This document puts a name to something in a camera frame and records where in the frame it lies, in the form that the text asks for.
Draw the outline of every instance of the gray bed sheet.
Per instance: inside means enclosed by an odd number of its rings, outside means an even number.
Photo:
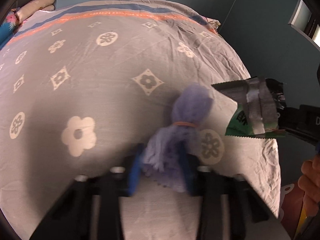
[[[278,215],[276,141],[224,136],[237,105],[210,86],[250,75],[198,17],[163,0],[86,2],[36,12],[0,51],[0,207],[22,240],[72,178],[104,173],[170,125],[192,82],[214,99],[195,154],[243,173]],[[143,177],[121,199],[125,237],[194,239],[199,202]]]

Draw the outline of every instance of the finger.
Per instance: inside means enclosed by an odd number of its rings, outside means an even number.
[[[318,188],[320,188],[320,172],[313,169],[312,161],[305,161],[302,164],[301,171],[306,175]]]
[[[303,197],[303,205],[306,210],[307,217],[314,217],[319,211],[319,207],[316,202],[314,202],[308,195]]]
[[[312,167],[314,170],[316,170],[317,172],[320,172],[320,155],[317,154],[312,162]]]
[[[302,175],[298,180],[298,186],[301,188],[314,202],[320,202],[320,188],[318,188],[306,175]]]

